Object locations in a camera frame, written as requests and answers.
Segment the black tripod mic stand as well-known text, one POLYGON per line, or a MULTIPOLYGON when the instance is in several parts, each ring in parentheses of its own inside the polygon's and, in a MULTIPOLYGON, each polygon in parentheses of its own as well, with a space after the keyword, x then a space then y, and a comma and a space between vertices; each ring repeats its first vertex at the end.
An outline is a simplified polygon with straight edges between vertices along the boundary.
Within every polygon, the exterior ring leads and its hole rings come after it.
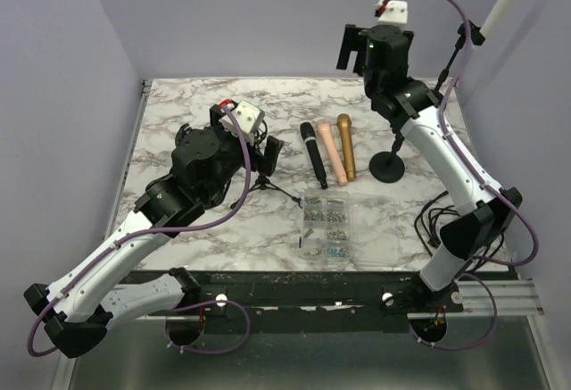
POLYGON ((253 193, 254 191, 260 190, 271 190, 276 191, 281 194, 284 194, 289 199, 291 199, 296 205, 301 208, 302 207, 302 199, 298 196, 294 196, 286 192, 281 187, 278 187, 273 182, 270 181, 269 177, 272 175, 265 175, 261 172, 261 165, 263 163, 263 155, 264 149, 266 146, 266 142, 269 136, 269 128, 265 120, 262 121, 263 130, 258 129, 256 133, 255 143, 252 147, 252 151, 254 152, 254 166, 252 167, 258 174, 257 178, 255 179, 253 185, 248 189, 247 193, 253 193))

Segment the gold microphone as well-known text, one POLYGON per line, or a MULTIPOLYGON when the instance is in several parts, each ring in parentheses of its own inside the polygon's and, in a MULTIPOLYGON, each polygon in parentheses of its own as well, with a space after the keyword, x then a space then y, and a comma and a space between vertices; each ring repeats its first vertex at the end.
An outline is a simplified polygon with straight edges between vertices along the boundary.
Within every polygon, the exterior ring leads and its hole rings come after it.
POLYGON ((352 120, 347 113, 341 113, 337 117, 336 125, 342 143, 344 169, 348 180, 353 181, 356 179, 357 171, 352 143, 352 120))

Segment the black microphone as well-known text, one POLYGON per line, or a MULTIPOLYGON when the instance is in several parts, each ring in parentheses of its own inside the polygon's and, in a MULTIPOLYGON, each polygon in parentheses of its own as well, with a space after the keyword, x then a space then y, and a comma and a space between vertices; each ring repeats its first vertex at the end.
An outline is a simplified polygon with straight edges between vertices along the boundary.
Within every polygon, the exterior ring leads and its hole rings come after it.
POLYGON ((319 152, 315 130, 308 121, 305 121, 300 125, 300 133, 307 148, 316 179, 322 189, 327 189, 327 174, 319 152))

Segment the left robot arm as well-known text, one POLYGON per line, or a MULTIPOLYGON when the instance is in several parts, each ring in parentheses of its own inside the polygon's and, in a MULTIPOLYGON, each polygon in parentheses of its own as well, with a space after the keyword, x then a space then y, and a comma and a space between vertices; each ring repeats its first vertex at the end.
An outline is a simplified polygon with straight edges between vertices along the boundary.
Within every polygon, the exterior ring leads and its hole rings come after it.
POLYGON ((54 282, 33 284, 23 294, 37 318, 27 348, 33 357, 50 354, 34 347, 43 329, 52 350, 78 358, 103 341, 119 324, 162 311, 202 314, 203 290, 193 275, 174 268, 144 284, 116 286, 150 253, 183 232, 195 232, 230 220, 244 204, 240 197, 222 218, 197 220, 221 205, 232 178, 244 170, 272 174, 282 141, 269 135, 265 113, 247 101, 213 105, 202 129, 185 124, 175 138, 169 172, 150 182, 116 230, 73 270, 54 282))

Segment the pink microphone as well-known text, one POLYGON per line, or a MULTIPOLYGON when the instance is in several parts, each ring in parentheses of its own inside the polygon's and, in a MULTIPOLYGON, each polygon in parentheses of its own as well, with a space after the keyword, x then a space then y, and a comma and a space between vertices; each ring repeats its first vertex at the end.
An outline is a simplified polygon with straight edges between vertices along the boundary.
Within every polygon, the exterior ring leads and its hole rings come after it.
POLYGON ((336 148, 335 140, 333 138, 332 129, 329 122, 325 119, 317 121, 318 133, 322 139, 324 146, 327 149, 327 154, 331 162, 332 169, 335 173, 337 183, 340 186, 348 184, 347 174, 345 172, 340 154, 336 148))

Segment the round base mic stand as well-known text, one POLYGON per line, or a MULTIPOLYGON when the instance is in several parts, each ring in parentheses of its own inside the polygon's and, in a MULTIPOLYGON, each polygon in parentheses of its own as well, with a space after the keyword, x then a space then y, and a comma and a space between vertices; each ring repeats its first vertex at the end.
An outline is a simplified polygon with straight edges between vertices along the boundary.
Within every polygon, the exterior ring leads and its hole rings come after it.
MULTIPOLYGON (((480 27, 477 26, 474 22, 469 20, 469 27, 470 27, 470 37, 471 42, 474 46, 481 46, 485 41, 484 35, 480 32, 480 27)), ((459 37, 456 41, 454 50, 451 54, 451 57, 447 64, 444 66, 443 70, 441 71, 440 75, 438 76, 437 82, 434 86, 433 92, 435 95, 442 99, 443 95, 440 93, 441 87, 443 86, 445 80, 449 77, 451 66, 454 64, 454 61, 459 54, 459 51, 464 47, 466 43, 466 32, 464 25, 461 24, 457 31, 459 37)))
POLYGON ((369 172, 373 178, 387 184, 399 181, 405 172, 404 162, 398 155, 405 138, 398 129, 392 128, 392 132, 394 133, 394 141, 391 151, 375 154, 368 164, 369 172))

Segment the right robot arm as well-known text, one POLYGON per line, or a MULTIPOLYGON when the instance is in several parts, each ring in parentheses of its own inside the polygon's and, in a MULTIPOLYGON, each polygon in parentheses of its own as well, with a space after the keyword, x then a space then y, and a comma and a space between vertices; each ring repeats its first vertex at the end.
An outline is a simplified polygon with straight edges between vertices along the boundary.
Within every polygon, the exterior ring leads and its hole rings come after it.
POLYGON ((409 141, 441 180, 459 215, 442 227, 437 250, 410 289, 412 304, 431 311, 468 262, 505 232, 523 198, 484 170, 444 117, 440 96, 409 76, 413 38, 413 32, 392 25, 364 29, 348 24, 336 67, 346 69, 350 54, 357 55, 353 71, 363 79, 371 109, 395 134, 392 150, 371 158, 371 174, 386 183, 398 180, 404 172, 398 151, 409 141))

